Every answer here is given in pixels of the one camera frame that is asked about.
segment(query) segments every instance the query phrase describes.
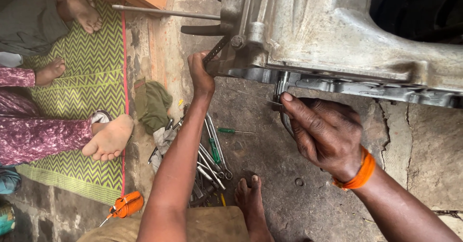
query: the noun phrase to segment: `purple patterned pants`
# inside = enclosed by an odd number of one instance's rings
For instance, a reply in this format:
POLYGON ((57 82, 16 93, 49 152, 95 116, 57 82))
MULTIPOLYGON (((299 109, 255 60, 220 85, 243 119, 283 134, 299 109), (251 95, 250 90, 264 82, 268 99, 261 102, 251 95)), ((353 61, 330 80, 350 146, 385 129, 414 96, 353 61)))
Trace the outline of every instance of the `purple patterned pants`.
MULTIPOLYGON (((34 84, 32 70, 0 67, 0 87, 30 87, 34 84)), ((82 149, 92 137, 91 119, 41 118, 34 103, 0 88, 1 165, 20 164, 62 151, 82 149)))

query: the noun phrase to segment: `orange thread bracelet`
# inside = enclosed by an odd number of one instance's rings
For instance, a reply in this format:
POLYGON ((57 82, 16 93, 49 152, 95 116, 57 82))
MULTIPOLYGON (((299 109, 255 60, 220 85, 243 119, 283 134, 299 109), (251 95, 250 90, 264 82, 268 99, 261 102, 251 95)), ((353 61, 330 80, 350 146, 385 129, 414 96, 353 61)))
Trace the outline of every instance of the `orange thread bracelet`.
POLYGON ((360 164, 360 170, 358 171, 357 175, 347 183, 342 183, 333 177, 333 184, 343 190, 358 189, 367 183, 375 168, 376 161, 374 160, 374 157, 371 156, 368 150, 362 146, 362 162, 360 164))

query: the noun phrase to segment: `hand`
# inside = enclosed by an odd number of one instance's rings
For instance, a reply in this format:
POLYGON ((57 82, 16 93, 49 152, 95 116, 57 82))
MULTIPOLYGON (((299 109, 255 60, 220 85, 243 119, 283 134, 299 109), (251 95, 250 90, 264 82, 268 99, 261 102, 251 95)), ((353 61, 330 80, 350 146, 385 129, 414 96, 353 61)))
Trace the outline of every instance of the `hand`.
POLYGON ((341 182, 360 169, 362 125, 350 106, 318 98, 281 94, 299 152, 341 182))
POLYGON ((188 67, 193 80, 194 96, 212 97, 215 91, 215 82, 212 76, 206 73, 202 59, 209 53, 203 50, 188 57, 188 67))

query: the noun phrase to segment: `concrete floor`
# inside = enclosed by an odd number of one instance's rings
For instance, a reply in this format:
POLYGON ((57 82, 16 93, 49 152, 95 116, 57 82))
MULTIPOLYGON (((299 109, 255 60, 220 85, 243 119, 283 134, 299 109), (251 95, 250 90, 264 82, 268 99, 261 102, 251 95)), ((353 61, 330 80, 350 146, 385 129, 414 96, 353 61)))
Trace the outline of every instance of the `concrete floor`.
MULTIPOLYGON (((216 0, 170 0, 178 11, 219 14, 216 0)), ((192 98, 186 57, 211 49, 219 38, 180 33, 181 25, 213 25, 214 21, 127 14, 127 49, 130 82, 142 77, 167 85, 174 102, 176 121, 183 105, 192 98)), ((299 155, 294 141, 281 125, 278 114, 262 101, 240 94, 270 98, 273 86, 233 78, 217 78, 210 112, 215 126, 257 132, 258 135, 220 133, 219 139, 234 174, 225 182, 228 205, 240 178, 262 177, 263 204, 275 241, 385 241, 362 203, 352 192, 331 185, 329 174, 299 155), (303 178, 304 187, 294 184, 303 178)), ((376 103, 371 98, 290 89, 299 97, 318 97, 351 105, 364 126, 362 143, 377 162, 428 207, 463 235, 463 142, 461 110, 425 105, 376 103)), ((130 114, 136 118, 131 99, 130 114)), ((127 149, 126 189, 139 190, 147 198, 154 178, 146 164, 154 148, 152 137, 135 126, 135 138, 127 149)), ((8 196, 15 204, 17 228, 13 241, 76 241, 97 227, 108 206, 71 192, 24 179, 20 192, 8 196)))

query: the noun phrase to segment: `green chevron mat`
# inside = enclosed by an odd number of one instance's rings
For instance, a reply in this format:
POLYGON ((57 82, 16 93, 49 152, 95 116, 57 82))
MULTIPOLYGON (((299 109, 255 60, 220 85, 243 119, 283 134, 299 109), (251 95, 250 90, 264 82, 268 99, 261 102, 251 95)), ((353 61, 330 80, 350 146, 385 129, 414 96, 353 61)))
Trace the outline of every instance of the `green chevron mat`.
MULTIPOLYGON (((87 34, 74 21, 48 56, 25 60, 25 67, 44 67, 55 57, 66 62, 66 72, 49 88, 32 88, 31 94, 47 118, 87 119, 98 109, 113 118, 125 112, 123 24, 119 12, 103 0, 94 0, 103 28, 87 34)), ((93 161, 79 150, 50 155, 16 167, 20 174, 86 198, 112 205, 124 189, 123 156, 93 161)))

